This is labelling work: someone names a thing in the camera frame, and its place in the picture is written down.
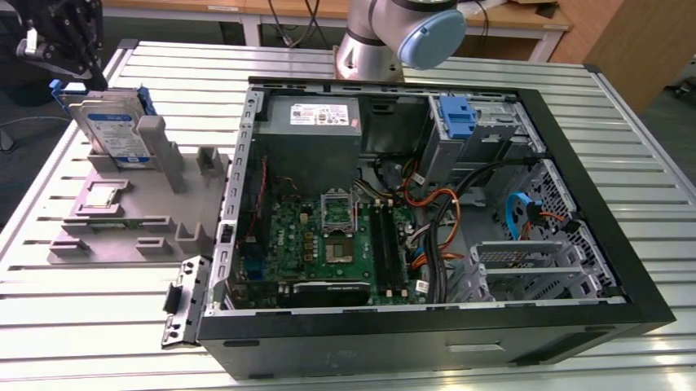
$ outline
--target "aluminum table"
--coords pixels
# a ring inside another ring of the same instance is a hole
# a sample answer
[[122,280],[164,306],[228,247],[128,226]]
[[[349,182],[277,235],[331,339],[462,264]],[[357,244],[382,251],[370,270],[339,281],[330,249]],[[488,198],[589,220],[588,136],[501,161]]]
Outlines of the aluminum table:
[[[150,88],[184,150],[234,154],[247,77],[331,77],[331,54],[139,42],[108,63],[111,86]],[[677,321],[544,367],[236,382],[199,349],[160,350],[162,304],[179,264],[52,266],[91,170],[72,123],[0,235],[0,388],[696,389],[696,192],[601,74],[580,65],[452,59],[411,82],[537,89]]]

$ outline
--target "red wire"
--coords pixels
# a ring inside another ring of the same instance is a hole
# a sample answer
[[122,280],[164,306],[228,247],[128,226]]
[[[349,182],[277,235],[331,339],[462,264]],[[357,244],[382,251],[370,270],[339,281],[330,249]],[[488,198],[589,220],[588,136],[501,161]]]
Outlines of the red wire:
[[260,197],[263,197],[263,192],[266,191],[266,178],[269,174],[269,167],[266,165],[266,158],[260,160],[263,163],[263,179],[260,180],[260,190],[259,190],[259,196],[256,198],[256,205],[254,207],[254,216],[251,217],[251,224],[248,225],[247,234],[243,237],[244,241],[247,240],[248,236],[251,235],[251,231],[254,231],[254,226],[256,224],[256,215],[259,214],[259,207],[260,207]]

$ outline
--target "label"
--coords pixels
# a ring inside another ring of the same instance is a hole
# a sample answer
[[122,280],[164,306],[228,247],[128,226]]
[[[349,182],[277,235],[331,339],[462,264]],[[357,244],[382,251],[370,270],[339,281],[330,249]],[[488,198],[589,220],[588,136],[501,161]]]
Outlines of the label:
[[418,185],[421,185],[421,186],[423,185],[423,183],[425,183],[425,178],[423,178],[418,173],[413,173],[413,175],[411,175],[411,179],[413,179],[413,181],[415,181],[415,183],[417,183]]
[[423,281],[422,279],[415,281],[415,292],[427,293],[429,285],[430,284],[426,281]]
[[239,8],[236,7],[226,7],[226,6],[207,6],[208,11],[231,11],[238,12]]
[[92,131],[108,154],[122,167],[143,167],[150,152],[134,133],[135,121],[127,114],[88,114]]
[[568,30],[568,26],[561,24],[544,24],[546,30]]
[[294,104],[290,108],[290,124],[349,126],[349,106],[345,104]]

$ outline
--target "side panel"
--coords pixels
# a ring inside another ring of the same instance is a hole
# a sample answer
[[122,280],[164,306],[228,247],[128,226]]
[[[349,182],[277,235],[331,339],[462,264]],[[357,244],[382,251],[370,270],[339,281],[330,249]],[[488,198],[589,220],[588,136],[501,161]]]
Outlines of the side panel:
[[568,326],[202,340],[202,345],[235,379],[347,376],[554,363],[619,332],[613,327],[588,332],[585,327]]

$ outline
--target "metal bracket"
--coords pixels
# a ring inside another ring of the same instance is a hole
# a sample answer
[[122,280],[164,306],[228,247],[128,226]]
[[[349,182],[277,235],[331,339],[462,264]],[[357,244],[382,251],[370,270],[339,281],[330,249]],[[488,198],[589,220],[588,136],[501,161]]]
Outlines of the metal bracket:
[[211,261],[192,257],[182,262],[179,277],[170,285],[163,310],[168,313],[162,348],[196,347],[198,326],[204,309]]

